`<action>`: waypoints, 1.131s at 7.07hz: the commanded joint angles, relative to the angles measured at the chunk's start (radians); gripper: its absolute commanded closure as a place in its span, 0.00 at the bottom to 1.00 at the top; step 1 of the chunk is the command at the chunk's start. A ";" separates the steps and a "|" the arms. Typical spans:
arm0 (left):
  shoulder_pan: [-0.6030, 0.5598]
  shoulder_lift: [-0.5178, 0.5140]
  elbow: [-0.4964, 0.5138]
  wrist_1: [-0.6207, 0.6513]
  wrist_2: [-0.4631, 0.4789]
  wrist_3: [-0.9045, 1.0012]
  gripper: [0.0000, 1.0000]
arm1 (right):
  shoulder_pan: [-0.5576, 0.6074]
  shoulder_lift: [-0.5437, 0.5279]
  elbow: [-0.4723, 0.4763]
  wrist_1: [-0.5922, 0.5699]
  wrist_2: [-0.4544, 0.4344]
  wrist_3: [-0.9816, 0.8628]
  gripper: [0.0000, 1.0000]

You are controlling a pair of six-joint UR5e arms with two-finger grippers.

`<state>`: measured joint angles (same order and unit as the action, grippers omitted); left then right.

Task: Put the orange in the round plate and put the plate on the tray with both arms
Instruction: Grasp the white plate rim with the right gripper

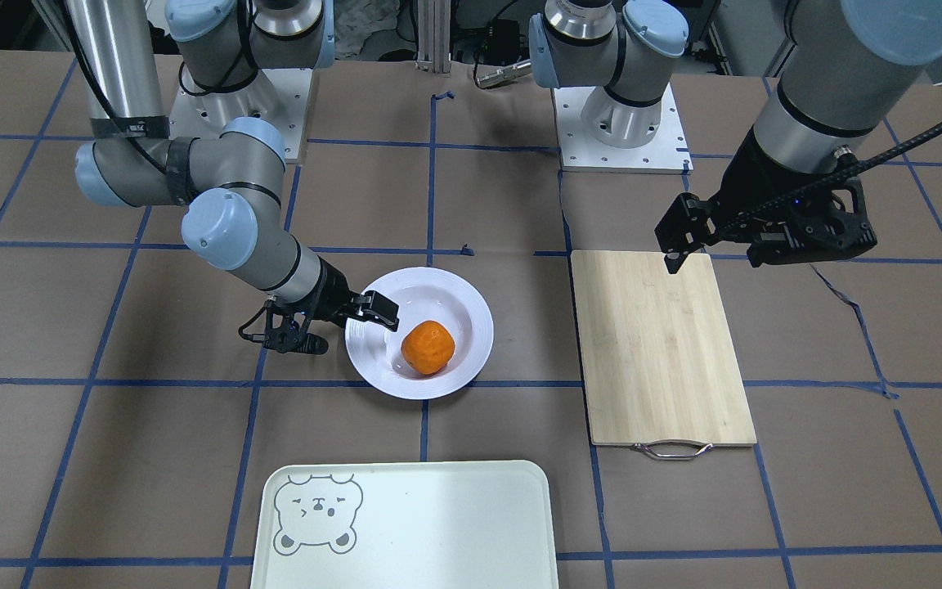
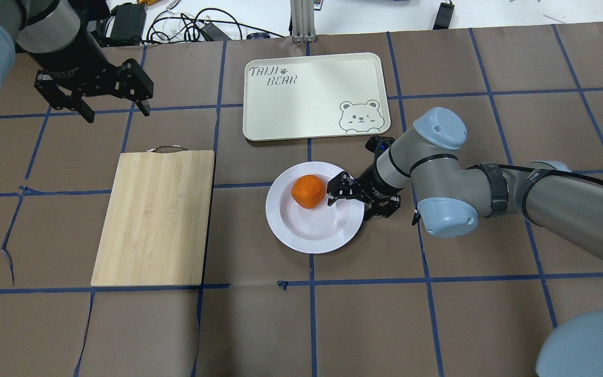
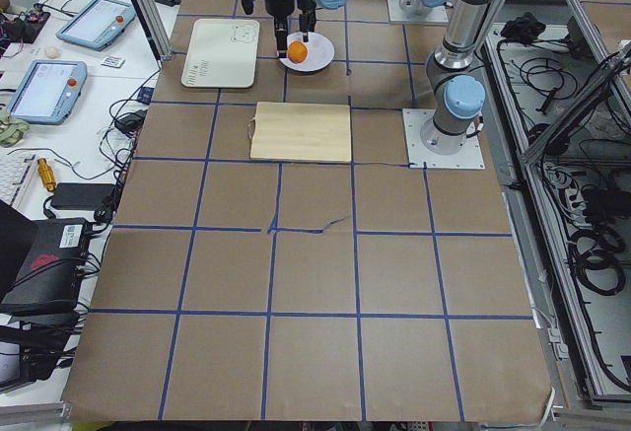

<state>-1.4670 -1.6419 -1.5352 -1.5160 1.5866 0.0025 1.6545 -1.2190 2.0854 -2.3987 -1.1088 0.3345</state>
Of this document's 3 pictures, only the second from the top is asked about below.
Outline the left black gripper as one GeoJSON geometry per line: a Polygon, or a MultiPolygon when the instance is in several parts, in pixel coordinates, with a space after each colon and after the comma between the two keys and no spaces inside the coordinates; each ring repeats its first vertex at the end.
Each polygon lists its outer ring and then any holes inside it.
{"type": "Polygon", "coordinates": [[[84,98],[93,96],[114,96],[134,103],[144,117],[149,117],[153,98],[154,83],[143,67],[133,58],[120,66],[109,64],[98,69],[96,74],[84,83],[71,83],[53,78],[46,71],[38,71],[34,88],[55,110],[69,109],[77,112],[86,122],[93,124],[94,111],[84,98]]]}

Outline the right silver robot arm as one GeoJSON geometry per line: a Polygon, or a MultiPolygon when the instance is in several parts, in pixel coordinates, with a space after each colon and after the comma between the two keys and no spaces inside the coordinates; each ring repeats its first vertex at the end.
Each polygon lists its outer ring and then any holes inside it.
{"type": "MultiPolygon", "coordinates": [[[[482,163],[463,169],[455,152],[467,138],[452,110],[434,107],[398,139],[372,136],[375,160],[357,178],[340,172],[328,183],[328,205],[366,203],[364,220],[390,217],[399,192],[412,186],[416,214],[436,238],[471,233],[480,218],[517,213],[603,261],[603,181],[557,161],[482,163]]],[[[539,351],[539,376],[603,376],[603,309],[557,326],[539,351]]]]}

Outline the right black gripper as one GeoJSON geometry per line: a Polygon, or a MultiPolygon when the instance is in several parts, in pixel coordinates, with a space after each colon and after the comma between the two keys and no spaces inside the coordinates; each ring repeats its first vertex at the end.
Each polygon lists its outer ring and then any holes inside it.
{"type": "Polygon", "coordinates": [[[400,195],[378,198],[375,193],[367,191],[357,179],[352,178],[346,171],[333,177],[327,185],[328,200],[326,205],[332,205],[340,199],[357,200],[368,205],[364,211],[363,221],[374,217],[389,218],[400,209],[400,195]]]}

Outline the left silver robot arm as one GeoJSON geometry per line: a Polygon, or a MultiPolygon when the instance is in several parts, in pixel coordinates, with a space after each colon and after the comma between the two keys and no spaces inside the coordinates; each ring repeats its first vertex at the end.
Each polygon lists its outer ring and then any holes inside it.
{"type": "Polygon", "coordinates": [[[17,46],[39,65],[34,86],[53,109],[73,110],[92,123],[85,98],[109,95],[150,115],[152,79],[135,59],[110,63],[69,2],[0,1],[0,90],[17,46]]]}

